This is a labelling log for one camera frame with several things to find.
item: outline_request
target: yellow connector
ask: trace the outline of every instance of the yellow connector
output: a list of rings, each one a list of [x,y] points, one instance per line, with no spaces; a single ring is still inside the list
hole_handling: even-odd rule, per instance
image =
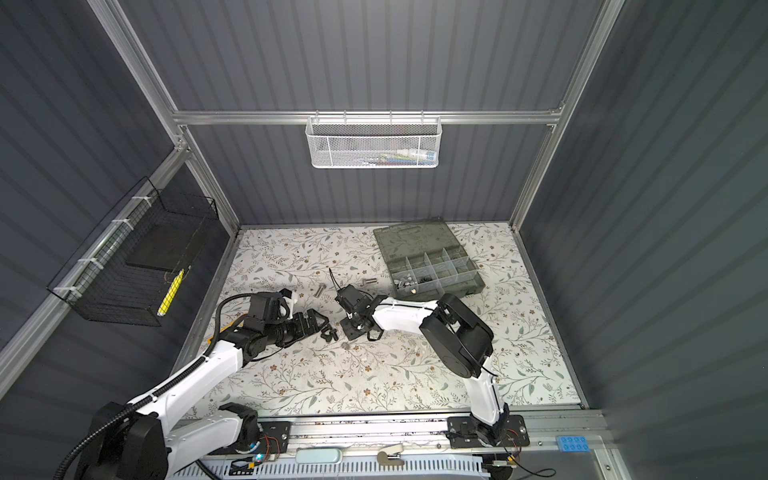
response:
[[[181,280],[184,279],[184,270],[180,271],[178,275],[176,275],[176,278],[174,278],[174,281],[170,283],[170,287],[168,288],[168,293],[165,294],[165,298],[163,298],[163,303],[160,304],[160,308],[157,309],[157,316],[164,316],[166,313],[168,313],[168,308],[170,308],[170,303],[174,301],[174,296],[176,296],[176,292],[179,290],[179,285],[181,285]]]

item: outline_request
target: floral tablecloth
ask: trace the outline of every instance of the floral tablecloth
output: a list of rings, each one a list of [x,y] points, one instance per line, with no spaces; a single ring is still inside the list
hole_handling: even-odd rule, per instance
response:
[[[477,263],[486,287],[462,300],[494,331],[496,381],[510,405],[578,403],[558,345],[531,287],[506,223],[457,223],[451,229]],[[341,285],[366,286],[376,295],[392,285],[381,259],[375,227],[245,230],[220,300],[236,293],[296,292],[296,311],[314,308],[338,329],[339,341],[305,339],[229,376],[187,414],[209,415],[225,402],[254,407],[261,415],[303,415],[468,406],[462,379],[446,369],[423,337],[386,332],[378,342],[349,342],[339,327],[344,312],[333,300],[328,267]],[[326,289],[319,298],[318,286]],[[222,325],[247,310],[247,299],[223,309]],[[206,339],[213,332],[213,318]],[[200,346],[202,351],[207,341]],[[274,352],[271,346],[263,355]]]

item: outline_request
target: blue lego brick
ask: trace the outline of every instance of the blue lego brick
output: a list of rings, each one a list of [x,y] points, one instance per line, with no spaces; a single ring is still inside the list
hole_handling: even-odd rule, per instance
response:
[[[558,447],[561,452],[589,452],[589,445],[584,437],[558,437]]]

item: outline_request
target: gray storage box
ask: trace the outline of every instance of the gray storage box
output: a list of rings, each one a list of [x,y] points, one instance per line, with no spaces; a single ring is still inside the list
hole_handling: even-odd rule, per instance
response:
[[[475,263],[441,218],[377,228],[373,234],[396,298],[422,302],[444,293],[471,295],[485,287]]]

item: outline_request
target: dark gray wall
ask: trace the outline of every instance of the dark gray wall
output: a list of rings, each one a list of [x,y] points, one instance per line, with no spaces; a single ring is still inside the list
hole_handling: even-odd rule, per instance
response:
[[[172,144],[83,1],[0,2],[0,347]]]
[[[634,477],[762,478],[768,2],[629,2],[522,236]]]
[[[599,5],[122,2],[181,110],[556,108]]]
[[[201,194],[187,168],[167,189]],[[99,408],[170,375],[228,241],[217,223],[160,327],[64,318],[0,401],[0,478],[50,478]]]
[[[318,169],[304,127],[190,127],[244,224],[507,220],[544,125],[445,126],[439,165]]]

